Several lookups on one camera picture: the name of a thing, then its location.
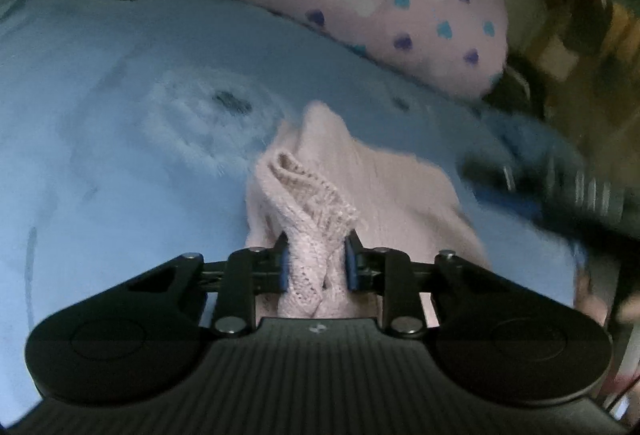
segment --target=bed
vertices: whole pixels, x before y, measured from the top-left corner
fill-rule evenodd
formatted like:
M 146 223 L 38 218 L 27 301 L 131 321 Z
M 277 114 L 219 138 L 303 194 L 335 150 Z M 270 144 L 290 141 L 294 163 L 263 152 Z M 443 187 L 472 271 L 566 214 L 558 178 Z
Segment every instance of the bed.
M 494 271 L 571 305 L 568 241 L 481 204 L 469 155 L 519 168 L 578 154 L 541 123 L 438 91 L 233 0 L 0 0 L 0 421 L 38 401 L 33 326 L 178 253 L 226 259 L 281 119 L 313 100 L 368 144 L 449 175 Z

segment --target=blue blanket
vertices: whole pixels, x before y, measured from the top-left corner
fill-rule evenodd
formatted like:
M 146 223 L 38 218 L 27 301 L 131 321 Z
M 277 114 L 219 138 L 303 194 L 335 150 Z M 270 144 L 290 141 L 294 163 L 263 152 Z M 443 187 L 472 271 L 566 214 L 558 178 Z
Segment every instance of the blue blanket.
M 22 351 L 43 318 L 178 253 L 242 247 L 252 163 L 311 100 L 440 165 L 495 271 L 572 302 L 571 247 L 479 205 L 457 172 L 469 154 L 535 162 L 529 136 L 571 157 L 543 126 L 487 119 L 232 0 L 0 0 L 2 423 L 38 400 Z

